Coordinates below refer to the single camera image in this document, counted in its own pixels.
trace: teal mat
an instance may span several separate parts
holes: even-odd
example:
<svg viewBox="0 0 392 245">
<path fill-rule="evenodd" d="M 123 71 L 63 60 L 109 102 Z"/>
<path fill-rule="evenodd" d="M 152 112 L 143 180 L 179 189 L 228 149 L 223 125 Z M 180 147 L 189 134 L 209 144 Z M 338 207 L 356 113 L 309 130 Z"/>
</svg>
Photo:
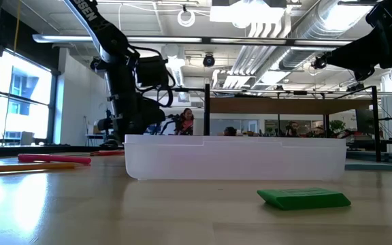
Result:
<svg viewBox="0 0 392 245">
<path fill-rule="evenodd" d="M 374 171 L 392 171 L 392 165 L 382 163 L 351 163 L 346 164 L 345 170 L 374 170 Z"/>
</svg>

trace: glass window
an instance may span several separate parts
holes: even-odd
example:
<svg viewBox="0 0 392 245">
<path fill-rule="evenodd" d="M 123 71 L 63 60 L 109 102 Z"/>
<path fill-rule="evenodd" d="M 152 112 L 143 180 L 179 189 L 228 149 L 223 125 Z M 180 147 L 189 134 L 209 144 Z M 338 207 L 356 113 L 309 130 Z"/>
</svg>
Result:
<svg viewBox="0 0 392 245">
<path fill-rule="evenodd" d="M 298 134 L 307 134 L 312 130 L 311 121 L 309 120 L 281 120 L 280 121 L 280 131 L 284 134 L 287 131 L 287 125 L 290 122 L 296 122 L 299 127 L 297 128 Z M 273 133 L 278 131 L 278 121 L 277 120 L 265 120 L 265 132 Z"/>
<path fill-rule="evenodd" d="M 233 127 L 239 133 L 247 131 L 259 132 L 258 120 L 211 119 L 210 135 L 222 135 L 227 127 Z"/>
<path fill-rule="evenodd" d="M 27 103 L 12 98 L 10 98 L 8 105 L 7 125 L 5 126 L 6 139 L 20 139 L 20 132 L 23 131 L 34 133 L 34 138 L 46 138 L 48 133 L 48 106 Z M 6 112 L 7 98 L 0 96 L 0 139 L 2 139 L 4 132 Z"/>
<path fill-rule="evenodd" d="M 49 104 L 52 74 L 9 52 L 0 58 L 0 92 Z"/>
<path fill-rule="evenodd" d="M 10 52 L 3 53 L 0 57 L 0 139 L 19 140 L 23 131 L 33 133 L 34 138 L 47 138 L 51 84 L 52 74 L 47 69 Z"/>
</svg>

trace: woman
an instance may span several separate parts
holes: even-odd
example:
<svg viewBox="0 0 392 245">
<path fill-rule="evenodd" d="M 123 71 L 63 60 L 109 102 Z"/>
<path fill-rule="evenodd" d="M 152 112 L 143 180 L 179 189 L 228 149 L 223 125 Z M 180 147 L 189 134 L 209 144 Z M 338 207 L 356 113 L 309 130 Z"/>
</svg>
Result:
<svg viewBox="0 0 392 245">
<path fill-rule="evenodd" d="M 180 120 L 175 128 L 175 135 L 193 135 L 193 112 L 189 108 L 185 108 L 180 115 Z"/>
</svg>

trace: orange marker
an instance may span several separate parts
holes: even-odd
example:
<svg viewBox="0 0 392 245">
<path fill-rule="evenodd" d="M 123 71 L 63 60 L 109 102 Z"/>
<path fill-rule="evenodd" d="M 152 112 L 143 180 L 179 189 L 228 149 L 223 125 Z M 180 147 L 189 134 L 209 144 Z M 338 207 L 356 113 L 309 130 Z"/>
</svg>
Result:
<svg viewBox="0 0 392 245">
<path fill-rule="evenodd" d="M 32 164 L 0 165 L 0 173 L 29 171 L 29 170 L 45 170 L 45 169 L 73 169 L 76 166 L 77 166 L 76 163 L 32 163 Z"/>
</svg>

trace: person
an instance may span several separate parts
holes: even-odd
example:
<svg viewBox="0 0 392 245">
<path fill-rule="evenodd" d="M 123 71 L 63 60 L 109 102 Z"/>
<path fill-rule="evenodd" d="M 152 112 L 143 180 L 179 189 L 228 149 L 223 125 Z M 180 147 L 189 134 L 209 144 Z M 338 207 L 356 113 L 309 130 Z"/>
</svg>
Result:
<svg viewBox="0 0 392 245">
<path fill-rule="evenodd" d="M 325 130 L 322 127 L 320 127 L 320 126 L 317 126 L 317 127 L 314 128 L 313 131 L 310 131 L 309 133 L 307 133 L 307 136 L 308 137 L 320 137 L 320 138 L 322 138 L 322 137 L 325 137 Z"/>
<path fill-rule="evenodd" d="M 297 128 L 299 128 L 299 124 L 297 122 L 290 121 L 285 128 L 287 130 L 285 137 L 299 137 L 297 134 Z"/>
<path fill-rule="evenodd" d="M 233 127 L 226 127 L 225 130 L 223 131 L 224 136 L 237 136 L 237 129 L 234 129 Z"/>
<path fill-rule="evenodd" d="M 193 135 L 193 121 L 195 117 L 189 108 L 185 108 L 175 124 L 175 135 Z"/>
</svg>

